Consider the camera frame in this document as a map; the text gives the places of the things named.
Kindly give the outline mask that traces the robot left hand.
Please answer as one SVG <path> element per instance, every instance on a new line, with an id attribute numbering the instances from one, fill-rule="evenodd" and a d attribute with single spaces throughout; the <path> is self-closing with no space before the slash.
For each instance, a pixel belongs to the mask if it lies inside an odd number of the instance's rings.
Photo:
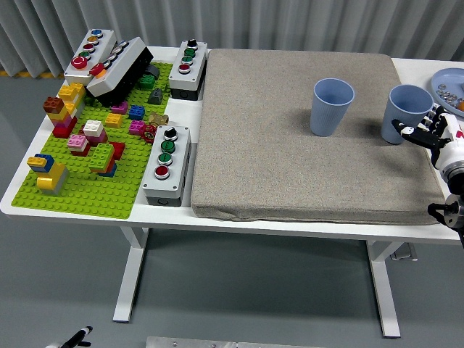
<path id="1" fill-rule="evenodd" d="M 90 347 L 91 342 L 85 341 L 85 337 L 93 331 L 92 326 L 85 326 L 77 333 L 71 336 L 65 342 L 53 342 L 46 346 L 46 348 L 74 348 L 74 347 Z"/>

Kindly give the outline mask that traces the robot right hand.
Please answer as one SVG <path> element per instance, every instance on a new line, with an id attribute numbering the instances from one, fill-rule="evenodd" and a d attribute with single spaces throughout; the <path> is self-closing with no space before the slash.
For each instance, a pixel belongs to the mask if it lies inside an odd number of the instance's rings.
<path id="1" fill-rule="evenodd" d="M 429 149 L 437 170 L 445 173 L 463 168 L 463 129 L 443 106 L 435 104 L 415 128 L 397 119 L 391 124 L 403 139 Z"/>

